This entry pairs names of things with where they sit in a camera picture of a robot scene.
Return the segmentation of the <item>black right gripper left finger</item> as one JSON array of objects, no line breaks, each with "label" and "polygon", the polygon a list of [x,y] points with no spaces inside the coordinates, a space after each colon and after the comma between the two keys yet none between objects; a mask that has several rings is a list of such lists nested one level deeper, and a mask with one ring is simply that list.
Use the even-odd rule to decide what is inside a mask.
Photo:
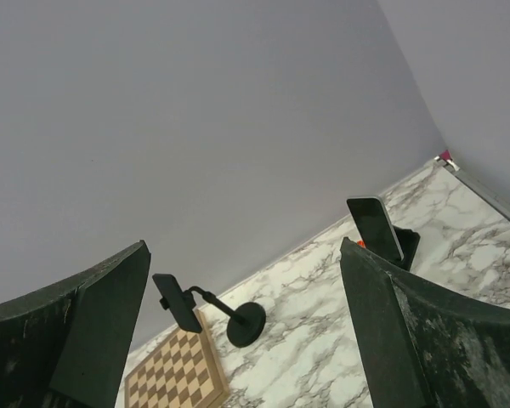
[{"label": "black right gripper left finger", "polygon": [[112,407],[148,280],[139,241],[0,303],[0,407]]}]

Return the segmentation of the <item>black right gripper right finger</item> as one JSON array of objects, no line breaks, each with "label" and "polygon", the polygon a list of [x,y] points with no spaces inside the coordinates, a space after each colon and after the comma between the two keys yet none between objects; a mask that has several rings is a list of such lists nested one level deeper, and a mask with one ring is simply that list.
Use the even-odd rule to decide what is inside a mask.
[{"label": "black right gripper right finger", "polygon": [[340,252],[375,407],[510,407],[510,309],[404,271],[348,238]]}]

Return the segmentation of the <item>black phone with silver edge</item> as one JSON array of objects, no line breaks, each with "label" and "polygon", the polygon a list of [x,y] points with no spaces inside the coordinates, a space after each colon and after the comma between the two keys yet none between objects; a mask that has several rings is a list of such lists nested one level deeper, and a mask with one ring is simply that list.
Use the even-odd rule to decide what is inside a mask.
[{"label": "black phone with silver edge", "polygon": [[350,197],[346,204],[369,251],[389,262],[404,259],[399,239],[379,196]]}]

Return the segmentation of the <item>black round-base pole phone stand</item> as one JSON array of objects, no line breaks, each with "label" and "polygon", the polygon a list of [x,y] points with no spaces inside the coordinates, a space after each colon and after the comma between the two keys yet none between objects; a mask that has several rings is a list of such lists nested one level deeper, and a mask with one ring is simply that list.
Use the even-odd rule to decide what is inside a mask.
[{"label": "black round-base pole phone stand", "polygon": [[194,292],[198,293],[206,303],[229,317],[226,335],[235,347],[245,348],[259,339],[266,323],[266,312],[259,303],[247,302],[237,309],[232,309],[213,293],[198,286],[192,286],[186,291],[189,291],[192,296]]}]

